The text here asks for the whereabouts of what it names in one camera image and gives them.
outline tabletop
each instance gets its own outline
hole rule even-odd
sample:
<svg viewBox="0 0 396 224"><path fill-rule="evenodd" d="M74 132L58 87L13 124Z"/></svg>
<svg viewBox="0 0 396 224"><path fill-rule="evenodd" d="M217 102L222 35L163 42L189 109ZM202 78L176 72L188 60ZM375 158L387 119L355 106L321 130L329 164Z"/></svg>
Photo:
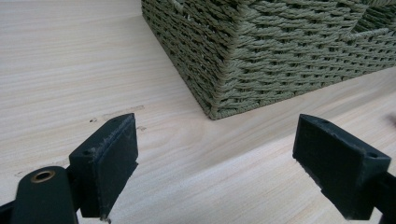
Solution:
<svg viewBox="0 0 396 224"><path fill-rule="evenodd" d="M345 221L291 153L304 113L396 158L395 76L393 67L213 121L139 0L0 0L0 204L22 177L67 167L107 120L135 113L139 166L113 224L378 223L376 209Z"/></svg>

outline table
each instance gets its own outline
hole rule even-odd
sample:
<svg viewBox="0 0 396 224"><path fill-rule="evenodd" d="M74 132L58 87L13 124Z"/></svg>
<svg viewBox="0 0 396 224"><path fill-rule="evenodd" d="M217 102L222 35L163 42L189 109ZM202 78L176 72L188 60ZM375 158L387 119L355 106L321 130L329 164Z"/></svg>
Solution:
<svg viewBox="0 0 396 224"><path fill-rule="evenodd" d="M140 8L0 0L0 204L24 175L66 167L106 120L135 113L139 166L112 223L349 223L291 156L298 116L328 119L396 158L396 67L212 121ZM375 210L353 223L379 219Z"/></svg>

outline woven rope texture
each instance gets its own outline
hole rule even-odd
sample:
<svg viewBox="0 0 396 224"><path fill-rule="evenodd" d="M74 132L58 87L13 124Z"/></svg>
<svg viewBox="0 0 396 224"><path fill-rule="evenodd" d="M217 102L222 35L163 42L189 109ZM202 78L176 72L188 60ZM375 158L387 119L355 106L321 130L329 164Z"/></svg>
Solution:
<svg viewBox="0 0 396 224"><path fill-rule="evenodd" d="M212 119L396 65L396 0L142 0Z"/></svg>

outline wood grain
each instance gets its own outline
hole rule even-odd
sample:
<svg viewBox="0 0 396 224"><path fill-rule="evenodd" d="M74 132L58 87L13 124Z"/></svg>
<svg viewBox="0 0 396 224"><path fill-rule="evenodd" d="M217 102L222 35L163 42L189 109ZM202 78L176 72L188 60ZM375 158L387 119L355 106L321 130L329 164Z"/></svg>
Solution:
<svg viewBox="0 0 396 224"><path fill-rule="evenodd" d="M396 158L395 76L396 67L212 121L140 1L0 1L0 204L24 175L67 166L106 120L134 112L140 165L112 223L347 223L291 157L297 119L328 119Z"/></svg>

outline woven basket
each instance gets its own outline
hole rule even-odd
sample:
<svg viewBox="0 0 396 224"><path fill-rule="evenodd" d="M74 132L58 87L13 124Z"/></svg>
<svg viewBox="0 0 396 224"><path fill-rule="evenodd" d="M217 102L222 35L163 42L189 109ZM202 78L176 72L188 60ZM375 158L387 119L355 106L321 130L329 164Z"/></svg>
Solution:
<svg viewBox="0 0 396 224"><path fill-rule="evenodd" d="M212 119L396 65L396 0L142 0L142 9Z"/></svg>

